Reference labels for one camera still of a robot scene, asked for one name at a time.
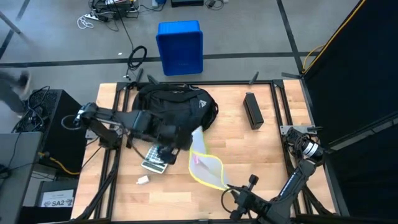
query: blue plastic bin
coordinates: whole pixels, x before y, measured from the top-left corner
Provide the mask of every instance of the blue plastic bin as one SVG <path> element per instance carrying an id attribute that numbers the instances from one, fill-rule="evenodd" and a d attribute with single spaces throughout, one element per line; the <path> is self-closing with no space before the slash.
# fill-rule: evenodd
<path id="1" fill-rule="evenodd" d="M 203 33 L 198 21 L 161 22 L 156 41 L 165 75 L 203 71 Z"/>

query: black metal frame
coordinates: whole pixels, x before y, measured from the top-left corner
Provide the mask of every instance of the black metal frame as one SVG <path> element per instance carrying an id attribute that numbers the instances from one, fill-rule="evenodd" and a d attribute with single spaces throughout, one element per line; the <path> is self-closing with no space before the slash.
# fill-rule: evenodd
<path id="1" fill-rule="evenodd" d="M 167 83 L 167 84 L 172 84 L 172 85 L 195 85 L 195 86 L 197 86 L 197 85 L 248 85 L 249 84 L 249 82 L 247 80 L 207 81 L 207 82 L 162 82 L 162 83 Z M 123 111 L 127 110 L 127 104 L 128 104 L 128 99 L 129 99 L 129 97 L 128 97 L 129 96 L 129 88 L 124 88 L 124 87 L 128 86 L 129 84 L 130 83 L 126 83 L 126 82 L 117 83 L 116 94 L 115 94 L 114 103 L 113 103 L 114 110 L 116 110 L 118 108 L 120 94 L 123 89 L 125 89 Z M 140 88 L 140 87 L 143 87 L 150 83 L 138 83 L 137 82 L 135 84 L 136 84 L 137 88 Z M 279 129 L 279 126 L 282 126 L 284 124 L 283 124 L 282 116 L 280 114 L 279 102 L 278 102 L 276 89 L 275 89 L 276 86 L 279 87 L 287 123 L 288 123 L 288 125 L 293 125 L 293 121 L 292 121 L 292 117 L 291 117 L 290 109 L 289 109 L 289 103 L 287 101 L 286 92 L 285 92 L 285 88 L 283 85 L 283 80 L 257 80 L 253 84 L 254 85 L 270 85 L 272 101 L 274 103 L 275 115 L 276 115 L 278 130 L 279 130 L 279 134 L 280 134 L 280 140 L 281 140 L 283 153 L 284 153 L 285 166 L 286 166 L 287 174 L 290 175 L 293 172 L 294 167 L 293 167 L 292 161 L 290 160 L 289 151 L 287 149 L 287 146 L 283 143 L 282 133 L 280 132 L 280 129 Z M 106 153 L 105 157 L 104 157 L 104 163 L 103 163 L 103 167 L 102 167 L 102 171 L 101 171 L 100 185 L 103 183 L 103 181 L 106 177 L 106 173 L 108 171 L 109 156 L 110 156 L 110 153 Z M 116 192 L 116 178 L 112 181 L 112 184 L 110 187 L 111 187 L 111 190 L 109 193 L 109 200 L 108 200 L 107 210 L 106 210 L 107 211 L 106 218 L 108 218 L 108 219 L 112 218 L 113 202 L 114 202 L 114 196 L 115 196 L 115 192 Z M 303 192 L 303 196 L 304 196 L 306 211 L 307 211 L 307 213 L 312 214 L 311 202 L 309 201 L 309 199 L 307 198 L 307 196 L 305 195 L 304 192 Z M 102 206 L 102 199 L 101 199 L 100 203 L 98 204 L 98 206 L 96 207 L 95 218 L 100 217 L 101 206 Z M 296 215 L 301 214 L 300 205 L 299 205 L 299 202 L 297 199 L 295 200 L 293 206 L 294 206 L 295 214 Z M 113 222 L 113 223 L 201 223 L 201 222 L 203 222 L 203 223 L 235 223 L 228 219 L 225 219 L 225 220 L 165 220 L 165 221 L 156 221 L 156 222 L 153 222 L 153 221 L 126 221 L 126 222 Z M 250 222 L 251 221 L 249 221 L 249 220 L 241 220 L 240 221 L 240 223 L 250 223 Z"/>

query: black backpack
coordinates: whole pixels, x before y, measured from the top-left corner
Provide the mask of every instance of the black backpack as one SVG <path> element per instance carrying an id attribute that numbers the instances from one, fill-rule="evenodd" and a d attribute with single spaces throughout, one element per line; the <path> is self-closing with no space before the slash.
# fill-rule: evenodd
<path id="1" fill-rule="evenodd" d="M 149 110 L 163 117 L 167 124 L 184 126 L 190 131 L 199 125 L 208 129 L 218 114 L 218 105 L 210 94 L 191 85 L 147 85 L 139 90 L 132 109 Z"/>

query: gray floor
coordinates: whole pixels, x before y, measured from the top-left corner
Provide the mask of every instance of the gray floor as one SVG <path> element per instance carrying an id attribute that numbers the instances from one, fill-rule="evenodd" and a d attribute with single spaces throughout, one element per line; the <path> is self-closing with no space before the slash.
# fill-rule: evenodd
<path id="1" fill-rule="evenodd" d="M 0 64 L 127 58 L 131 53 L 120 21 L 117 22 L 119 32 L 113 32 L 96 21 L 92 21 L 94 29 L 77 27 L 76 20 L 89 12 L 88 0 L 31 0 L 21 20 L 17 20 L 24 1 L 28 0 L 0 1 L 0 11 L 23 32 L 13 35 Z M 358 0 L 282 2 L 298 51 L 308 52 L 333 35 Z M 150 0 L 141 0 L 141 3 L 150 6 Z M 124 21 L 134 44 L 146 46 L 148 57 L 158 57 L 155 41 L 158 24 L 183 20 L 200 22 L 204 54 L 292 51 L 276 0 L 229 0 L 220 11 L 211 11 L 205 6 L 171 8 L 168 2 L 162 12 L 143 12 L 138 19 Z M 8 33 L 9 28 L 0 21 L 1 43 Z M 32 74 L 33 89 L 45 85 L 62 88 L 83 104 L 95 101 L 100 83 L 125 81 L 122 76 L 126 68 L 125 63 L 116 63 L 25 69 Z M 281 72 L 298 72 L 293 57 L 205 60 L 202 74 L 177 77 L 163 75 L 160 62 L 147 62 L 142 68 L 160 81 L 248 80 L 256 71 L 259 71 L 259 79 L 271 80 L 282 78 Z M 16 75 L 21 70 L 7 69 Z M 17 121 L 17 116 L 0 102 L 0 133 L 9 132 Z"/>

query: yellow cable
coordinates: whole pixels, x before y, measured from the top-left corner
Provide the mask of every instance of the yellow cable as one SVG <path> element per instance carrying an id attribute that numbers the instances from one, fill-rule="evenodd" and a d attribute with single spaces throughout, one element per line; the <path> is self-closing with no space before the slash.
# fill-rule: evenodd
<path id="1" fill-rule="evenodd" d="M 38 152 L 38 154 L 40 156 L 45 156 L 45 154 L 43 152 Z M 56 164 L 58 164 L 63 169 L 63 171 L 65 171 L 66 173 L 68 173 L 70 175 L 79 175 L 80 174 L 80 172 L 70 172 L 60 161 L 58 161 L 52 157 L 50 157 L 50 160 L 55 162 Z"/>
<path id="2" fill-rule="evenodd" d="M 326 43 L 326 46 L 322 49 L 322 51 L 319 53 L 319 55 L 311 62 L 311 64 L 308 66 L 306 70 L 304 70 L 302 73 L 307 73 L 308 70 L 312 67 L 312 65 L 318 60 L 318 58 L 324 53 L 324 51 L 328 48 L 329 44 L 331 41 L 336 37 L 336 35 L 344 28 L 345 25 L 353 18 L 353 16 L 356 14 L 356 12 L 361 8 L 361 6 L 366 2 L 366 0 L 362 0 L 362 2 L 359 4 L 359 6 L 354 10 L 352 15 L 349 16 L 349 18 L 343 23 L 343 25 L 340 26 L 340 28 L 333 34 L 331 39 Z"/>
<path id="3" fill-rule="evenodd" d="M 307 64 L 307 59 L 308 59 L 308 57 L 309 57 L 314 51 L 318 50 L 319 48 L 321 48 L 321 47 L 323 47 L 323 46 L 325 46 L 325 44 L 322 44 L 322 45 L 319 45 L 318 47 L 315 47 L 314 49 L 312 49 L 312 50 L 310 51 L 310 53 L 308 53 L 308 55 L 307 55 L 307 56 L 305 57 L 305 59 L 304 59 L 303 72 L 305 71 L 305 64 Z"/>

